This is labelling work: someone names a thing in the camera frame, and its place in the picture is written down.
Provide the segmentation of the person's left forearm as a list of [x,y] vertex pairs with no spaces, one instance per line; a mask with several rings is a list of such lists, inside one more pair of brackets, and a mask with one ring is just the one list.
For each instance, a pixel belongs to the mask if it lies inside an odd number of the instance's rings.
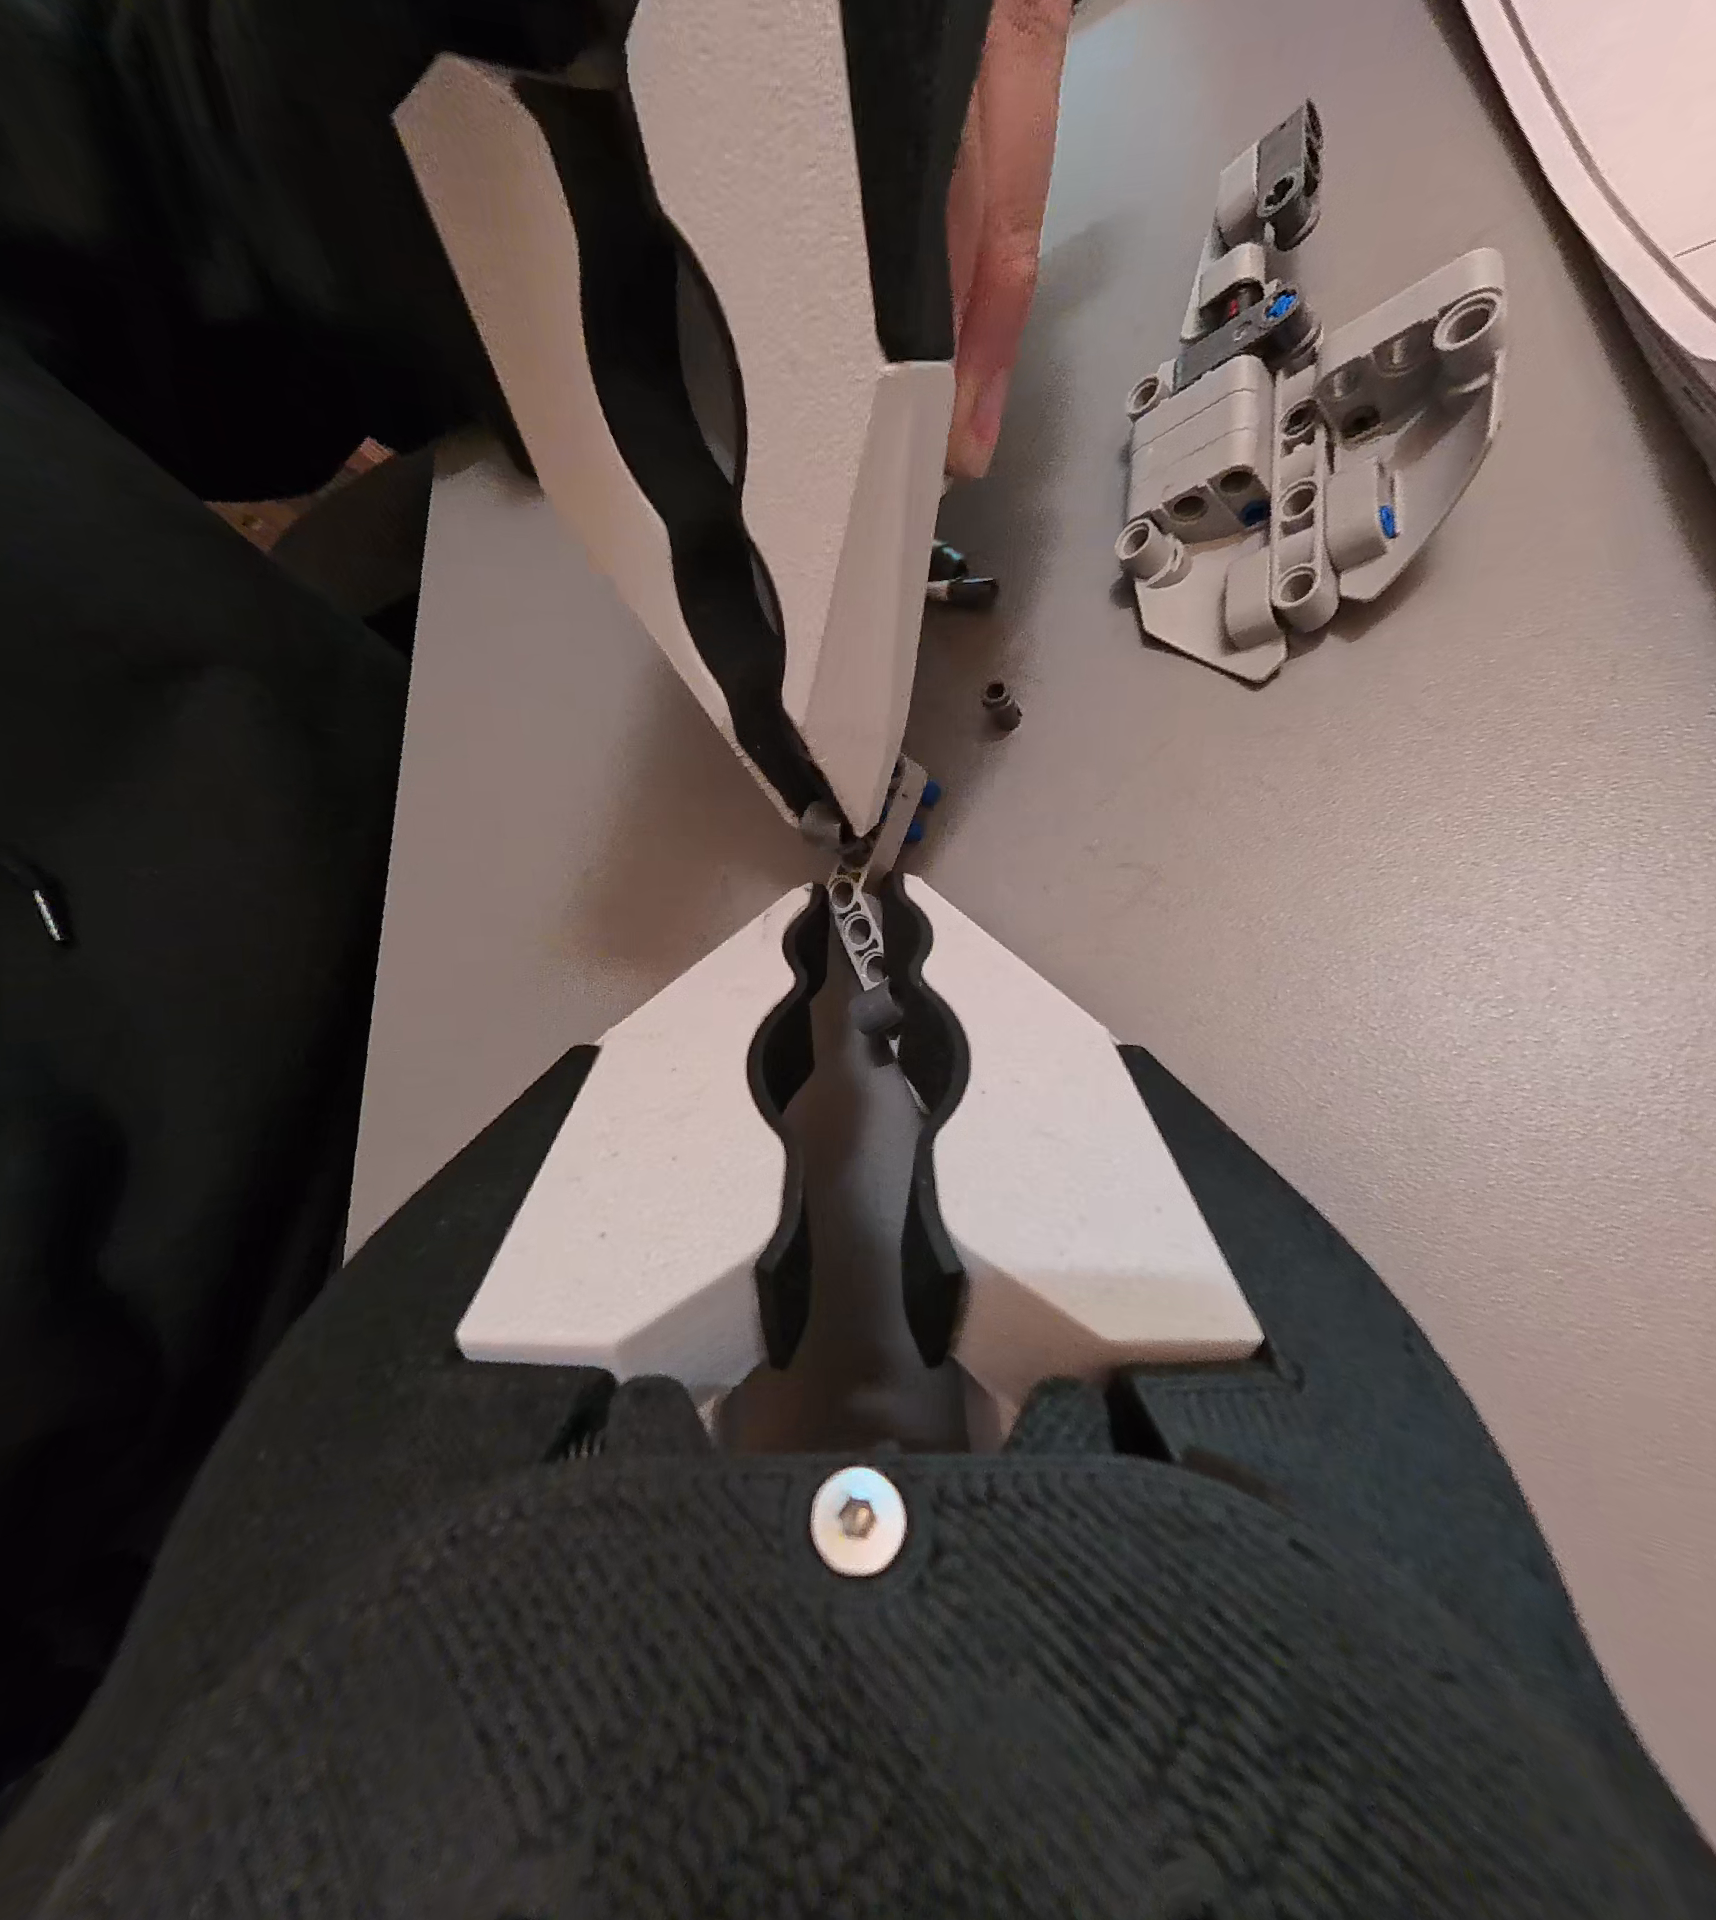
[[509,415],[394,110],[559,75],[613,4],[0,3],[0,329],[206,502]]

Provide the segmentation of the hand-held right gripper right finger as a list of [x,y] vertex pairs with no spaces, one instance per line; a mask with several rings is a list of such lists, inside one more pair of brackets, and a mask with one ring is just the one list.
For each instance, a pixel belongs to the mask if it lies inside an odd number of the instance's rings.
[[887,882],[887,970],[919,1110],[918,1357],[997,1414],[1050,1381],[1254,1359],[1254,1308],[1109,1030],[918,876]]

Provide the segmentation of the grey connector with blue pins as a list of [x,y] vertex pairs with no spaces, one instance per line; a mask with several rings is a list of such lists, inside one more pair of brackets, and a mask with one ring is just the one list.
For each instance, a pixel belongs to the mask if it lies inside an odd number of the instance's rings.
[[907,851],[918,851],[939,800],[941,787],[922,765],[901,754],[894,765],[883,808],[870,829],[850,829],[834,804],[820,800],[798,818],[798,831],[811,848],[835,857],[838,872],[874,885],[891,875]]

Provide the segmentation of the white paper stack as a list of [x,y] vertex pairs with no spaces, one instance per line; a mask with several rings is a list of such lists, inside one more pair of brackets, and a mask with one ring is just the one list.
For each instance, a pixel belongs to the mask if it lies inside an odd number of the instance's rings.
[[1716,3],[1464,3],[1716,491]]

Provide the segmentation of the small grey building-brick beam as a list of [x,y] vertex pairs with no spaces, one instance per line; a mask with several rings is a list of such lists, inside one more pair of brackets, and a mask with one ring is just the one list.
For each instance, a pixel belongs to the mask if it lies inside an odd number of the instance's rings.
[[923,1093],[900,1060],[904,1035],[901,955],[887,940],[885,904],[870,878],[870,854],[841,846],[825,878],[829,930],[851,977],[847,1023],[875,1066],[894,1066],[909,1093],[914,1113],[932,1113]]

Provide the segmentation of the person's left hand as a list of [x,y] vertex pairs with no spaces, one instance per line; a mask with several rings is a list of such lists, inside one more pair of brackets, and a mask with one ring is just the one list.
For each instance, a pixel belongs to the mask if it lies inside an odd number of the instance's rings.
[[988,475],[1037,292],[1074,3],[993,3],[955,158],[945,243],[955,397],[945,472]]

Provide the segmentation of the grey desk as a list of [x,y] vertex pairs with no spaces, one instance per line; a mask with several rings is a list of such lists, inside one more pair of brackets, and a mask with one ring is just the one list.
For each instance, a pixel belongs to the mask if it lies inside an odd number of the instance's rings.
[[[1494,246],[1508,379],[1412,575],[1244,688],[1116,599],[1125,397],[1303,98],[1311,308]],[[1001,440],[941,519],[1000,599],[923,616],[918,871],[1397,1293],[1716,1847],[1716,493],[1461,12],[1082,8]]]

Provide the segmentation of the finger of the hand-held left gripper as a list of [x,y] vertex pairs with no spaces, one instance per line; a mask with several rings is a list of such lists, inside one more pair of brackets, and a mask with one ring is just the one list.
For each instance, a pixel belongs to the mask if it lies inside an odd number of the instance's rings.
[[757,341],[667,212],[627,81],[443,54],[394,126],[546,504],[778,810],[847,824],[805,716],[831,564],[813,532],[779,555]]
[[882,816],[909,709],[954,405],[948,362],[880,347],[845,79],[845,4],[644,3],[629,101],[667,214],[757,341],[751,399],[795,528],[829,576],[805,716],[850,820]]

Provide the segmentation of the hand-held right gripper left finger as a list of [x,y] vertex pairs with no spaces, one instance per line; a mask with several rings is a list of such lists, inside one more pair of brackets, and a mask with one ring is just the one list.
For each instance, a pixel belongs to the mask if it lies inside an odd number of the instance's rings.
[[465,1361],[708,1396],[798,1357],[811,1247],[787,1113],[828,963],[825,889],[798,886],[606,1030],[456,1326]]

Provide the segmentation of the black hoodie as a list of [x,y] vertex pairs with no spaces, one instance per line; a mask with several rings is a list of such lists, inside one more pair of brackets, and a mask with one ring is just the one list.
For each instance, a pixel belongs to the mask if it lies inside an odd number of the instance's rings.
[[0,1823],[336,1256],[406,690],[0,336]]

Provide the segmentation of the grey building-brick assembly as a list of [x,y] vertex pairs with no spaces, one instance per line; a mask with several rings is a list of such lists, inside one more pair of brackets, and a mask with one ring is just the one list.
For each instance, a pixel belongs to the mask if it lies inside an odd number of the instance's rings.
[[1328,331],[1295,272],[1324,176],[1314,101],[1229,160],[1174,352],[1125,399],[1112,552],[1142,639],[1247,688],[1402,583],[1502,428],[1502,255]]

